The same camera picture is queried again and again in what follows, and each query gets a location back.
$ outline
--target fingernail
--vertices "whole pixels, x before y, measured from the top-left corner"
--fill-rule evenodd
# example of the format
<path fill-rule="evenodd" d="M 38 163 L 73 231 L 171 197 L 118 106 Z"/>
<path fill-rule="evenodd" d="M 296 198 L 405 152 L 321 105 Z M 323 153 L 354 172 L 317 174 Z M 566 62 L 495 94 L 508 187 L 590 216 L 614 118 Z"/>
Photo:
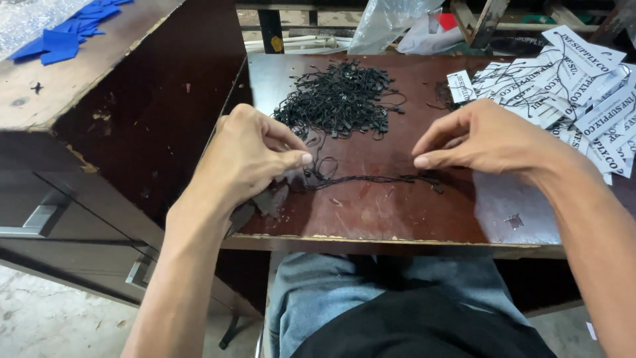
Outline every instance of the fingernail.
<path fill-rule="evenodd" d="M 307 165 L 311 163 L 312 161 L 314 161 L 314 158 L 312 157 L 311 154 L 309 153 L 303 154 L 303 165 Z"/>
<path fill-rule="evenodd" d="M 429 159 L 423 155 L 415 158 L 413 164 L 418 168 L 428 168 L 429 167 Z"/>

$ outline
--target forearm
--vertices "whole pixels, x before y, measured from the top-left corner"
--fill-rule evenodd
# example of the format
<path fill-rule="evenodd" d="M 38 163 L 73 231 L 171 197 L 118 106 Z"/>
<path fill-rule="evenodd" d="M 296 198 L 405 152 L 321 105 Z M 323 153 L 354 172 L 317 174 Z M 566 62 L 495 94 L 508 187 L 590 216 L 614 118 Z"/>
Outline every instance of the forearm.
<path fill-rule="evenodd" d="M 216 259 L 228 228 L 219 212 L 167 228 L 161 256 L 122 357 L 201 357 Z M 207 227 L 206 231 L 190 230 Z"/>
<path fill-rule="evenodd" d="M 576 168 L 537 183 L 555 210 L 572 273 L 609 357 L 636 350 L 636 222 L 607 186 Z"/>

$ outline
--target pile of white tags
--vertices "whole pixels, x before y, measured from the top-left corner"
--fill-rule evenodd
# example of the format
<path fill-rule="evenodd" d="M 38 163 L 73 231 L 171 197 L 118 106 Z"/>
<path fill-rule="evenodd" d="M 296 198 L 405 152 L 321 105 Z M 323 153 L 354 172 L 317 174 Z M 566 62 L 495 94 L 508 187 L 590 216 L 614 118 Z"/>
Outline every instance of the pile of white tags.
<path fill-rule="evenodd" d="M 563 25 L 535 59 L 491 62 L 470 80 L 448 75 L 453 101 L 490 98 L 586 155 L 611 185 L 632 175 L 636 152 L 636 65 L 624 52 L 586 42 Z"/>

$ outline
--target red object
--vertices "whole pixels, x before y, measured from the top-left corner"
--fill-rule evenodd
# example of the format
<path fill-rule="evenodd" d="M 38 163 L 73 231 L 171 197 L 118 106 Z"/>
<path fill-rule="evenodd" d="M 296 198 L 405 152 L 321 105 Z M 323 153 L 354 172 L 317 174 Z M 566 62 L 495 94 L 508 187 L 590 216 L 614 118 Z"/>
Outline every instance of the red object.
<path fill-rule="evenodd" d="M 444 28 L 444 30 L 448 31 L 457 26 L 457 21 L 455 21 L 453 14 L 443 13 L 439 16 L 439 24 Z"/>

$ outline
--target cabinet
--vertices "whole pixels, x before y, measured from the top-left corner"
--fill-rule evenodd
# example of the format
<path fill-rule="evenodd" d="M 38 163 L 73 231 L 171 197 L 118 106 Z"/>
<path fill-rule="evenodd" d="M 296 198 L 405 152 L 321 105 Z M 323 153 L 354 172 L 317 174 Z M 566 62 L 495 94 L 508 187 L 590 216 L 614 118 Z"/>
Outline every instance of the cabinet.
<path fill-rule="evenodd" d="M 0 62 L 0 259 L 139 304 L 167 210 L 249 96 L 235 86 L 246 54 L 229 0 L 137 0 L 100 28 L 75 59 Z M 264 311 L 232 274 L 250 255 L 265 262 L 221 254 L 212 312 Z"/>

